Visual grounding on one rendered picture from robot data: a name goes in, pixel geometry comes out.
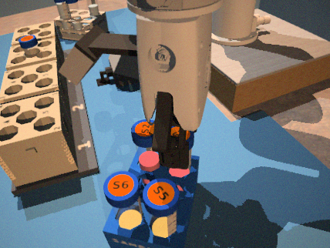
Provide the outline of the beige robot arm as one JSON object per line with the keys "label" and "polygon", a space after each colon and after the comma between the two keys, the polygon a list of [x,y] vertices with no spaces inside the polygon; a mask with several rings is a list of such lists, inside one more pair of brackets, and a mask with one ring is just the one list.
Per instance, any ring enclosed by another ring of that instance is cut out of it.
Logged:
{"label": "beige robot arm", "polygon": [[[220,0],[127,1],[144,9],[189,10]],[[269,15],[254,15],[255,3],[256,0],[224,0],[224,4],[212,12],[212,42],[235,46],[255,41],[258,37],[256,27],[271,22]],[[59,73],[78,85],[102,54],[137,56],[136,35],[106,33],[95,25],[73,46]]]}

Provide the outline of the clear conical tube with red liquid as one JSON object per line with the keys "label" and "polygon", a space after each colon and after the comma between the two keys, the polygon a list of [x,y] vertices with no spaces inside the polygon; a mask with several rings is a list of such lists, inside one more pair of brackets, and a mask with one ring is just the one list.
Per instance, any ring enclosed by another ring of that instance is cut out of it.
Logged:
{"label": "clear conical tube with red liquid", "polygon": [[152,172],[160,168],[159,154],[152,151],[154,124],[150,126],[145,119],[135,122],[131,134],[141,170]]}

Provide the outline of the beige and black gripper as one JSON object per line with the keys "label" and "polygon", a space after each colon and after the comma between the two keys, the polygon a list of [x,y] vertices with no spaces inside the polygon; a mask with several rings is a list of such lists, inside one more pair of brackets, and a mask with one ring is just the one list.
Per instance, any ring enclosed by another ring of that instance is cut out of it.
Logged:
{"label": "beige and black gripper", "polygon": [[[145,119],[154,124],[152,151],[161,166],[188,169],[187,131],[195,133],[200,126],[210,85],[212,12],[224,0],[189,10],[144,9],[126,2],[136,14],[140,93]],[[172,126],[179,127],[179,136],[171,135]]]}

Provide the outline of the light blue bench mat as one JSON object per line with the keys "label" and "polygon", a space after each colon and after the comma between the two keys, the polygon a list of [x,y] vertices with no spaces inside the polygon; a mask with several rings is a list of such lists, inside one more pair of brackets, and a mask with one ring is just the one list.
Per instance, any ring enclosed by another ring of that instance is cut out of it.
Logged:
{"label": "light blue bench mat", "polygon": [[[0,248],[110,248],[103,184],[136,155],[140,83],[81,81],[99,172],[13,195],[0,166]],[[330,169],[265,111],[231,122],[207,98],[194,133],[197,187],[184,248],[330,248]]]}

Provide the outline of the blue tube rack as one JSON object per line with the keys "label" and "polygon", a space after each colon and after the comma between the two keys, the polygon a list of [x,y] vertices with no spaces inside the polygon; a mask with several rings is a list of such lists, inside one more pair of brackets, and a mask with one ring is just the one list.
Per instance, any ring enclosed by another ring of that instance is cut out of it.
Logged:
{"label": "blue tube rack", "polygon": [[[168,167],[165,166],[160,166],[160,168],[155,169],[152,172],[141,170],[141,168],[138,166],[139,162],[136,153],[128,172],[134,174],[139,182],[143,218],[140,225],[135,226],[131,230],[128,230],[119,226],[112,208],[103,228],[103,233],[110,248],[184,248],[187,229],[190,221],[189,216],[191,215],[193,206],[192,201],[194,202],[194,195],[197,187],[199,158],[199,156],[191,155],[190,173],[183,177],[177,177],[171,176],[171,174],[168,172]],[[179,190],[180,205],[177,209],[177,230],[167,238],[154,236],[150,227],[148,212],[146,211],[143,204],[143,189],[147,184],[142,183],[142,179],[148,179],[149,181],[152,181],[154,179],[160,178],[173,181],[183,190]]]}

